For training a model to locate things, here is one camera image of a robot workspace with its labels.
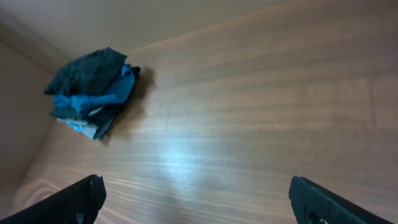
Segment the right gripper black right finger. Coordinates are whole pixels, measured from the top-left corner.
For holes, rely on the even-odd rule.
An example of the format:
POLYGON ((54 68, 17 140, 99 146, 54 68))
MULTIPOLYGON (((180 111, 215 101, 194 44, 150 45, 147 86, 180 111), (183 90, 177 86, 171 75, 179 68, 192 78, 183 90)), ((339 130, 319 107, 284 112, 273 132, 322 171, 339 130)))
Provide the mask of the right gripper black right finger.
POLYGON ((305 177, 292 177, 289 199, 298 224, 392 224, 305 177))

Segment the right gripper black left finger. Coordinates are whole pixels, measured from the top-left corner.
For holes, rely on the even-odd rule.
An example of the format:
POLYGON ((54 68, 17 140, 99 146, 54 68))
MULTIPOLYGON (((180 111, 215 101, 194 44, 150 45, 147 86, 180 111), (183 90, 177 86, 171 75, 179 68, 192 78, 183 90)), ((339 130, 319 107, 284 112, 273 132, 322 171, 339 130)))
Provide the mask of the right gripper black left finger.
POLYGON ((1 220, 1 224, 94 223, 106 200, 103 178, 89 175, 1 220))

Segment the black polo shirt white logo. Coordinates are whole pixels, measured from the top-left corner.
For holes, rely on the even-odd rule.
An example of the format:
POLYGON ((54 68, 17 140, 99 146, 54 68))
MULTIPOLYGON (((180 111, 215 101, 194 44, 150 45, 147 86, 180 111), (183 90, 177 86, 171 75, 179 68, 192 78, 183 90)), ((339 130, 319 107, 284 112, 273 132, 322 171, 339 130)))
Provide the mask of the black polo shirt white logo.
POLYGON ((44 94, 101 95, 116 79, 126 59, 126 55, 110 47, 85 54, 61 67, 44 94))

